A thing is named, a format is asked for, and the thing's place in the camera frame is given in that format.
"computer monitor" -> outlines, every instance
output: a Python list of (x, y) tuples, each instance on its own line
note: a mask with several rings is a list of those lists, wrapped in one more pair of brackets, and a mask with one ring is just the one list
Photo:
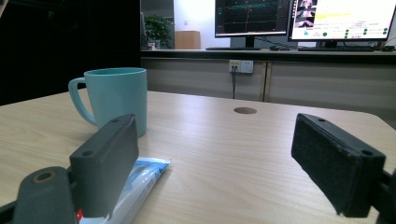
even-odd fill
[(286, 35), (290, 0), (216, 0), (215, 38)]
[(395, 13), (394, 0), (292, 0), (289, 41), (386, 41)]

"screw hole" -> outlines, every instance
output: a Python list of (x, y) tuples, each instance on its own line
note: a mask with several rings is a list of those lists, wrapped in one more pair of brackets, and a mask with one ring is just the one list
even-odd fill
[(54, 171), (48, 171), (39, 175), (36, 175), (35, 178), (33, 178), (33, 182), (36, 184), (47, 182), (51, 180), (53, 177), (55, 177), (55, 172)]
[(256, 114), (257, 110), (249, 107), (237, 107), (233, 110), (238, 114)]

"round hole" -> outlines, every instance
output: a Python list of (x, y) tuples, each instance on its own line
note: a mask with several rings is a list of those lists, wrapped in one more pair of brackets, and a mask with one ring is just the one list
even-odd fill
[(91, 156), (93, 154), (92, 151), (85, 151), (82, 153), (83, 156)]
[(39, 175), (36, 175), (35, 178), (33, 178), (33, 182), (36, 184), (47, 182), (55, 176), (56, 176), (55, 171), (47, 171)]
[(361, 153), (363, 153), (366, 156), (373, 156), (373, 152), (371, 152), (371, 151), (362, 150)]
[(256, 114), (257, 110), (249, 107), (237, 107), (233, 111), (238, 114)]

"desk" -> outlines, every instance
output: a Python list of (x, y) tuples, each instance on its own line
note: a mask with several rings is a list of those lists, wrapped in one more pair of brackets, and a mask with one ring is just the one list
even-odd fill
[(176, 59), (226, 59), (253, 60), (289, 63), (356, 63), (356, 64), (396, 64), (393, 52), (304, 52), (297, 50), (205, 50), (205, 49), (161, 49), (142, 50), (142, 58)]
[[(85, 90), (81, 96), (87, 101)], [(396, 131), (370, 114), (150, 91), (140, 156), (172, 163), (134, 224), (375, 223), (373, 208), (368, 218), (337, 216), (291, 157), (297, 113), (333, 122), (385, 153), (388, 172), (396, 167)], [(0, 205), (16, 199), (33, 171), (68, 167), (69, 155), (96, 131), (67, 92), (0, 106)]]

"mug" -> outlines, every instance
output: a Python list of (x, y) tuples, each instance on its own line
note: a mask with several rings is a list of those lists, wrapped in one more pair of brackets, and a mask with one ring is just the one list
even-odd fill
[[(85, 83), (92, 113), (82, 103), (78, 83)], [(126, 114), (136, 118), (137, 137), (146, 133), (148, 82), (144, 68), (121, 67), (87, 71), (74, 78), (68, 89), (78, 113), (99, 129), (110, 120)]]

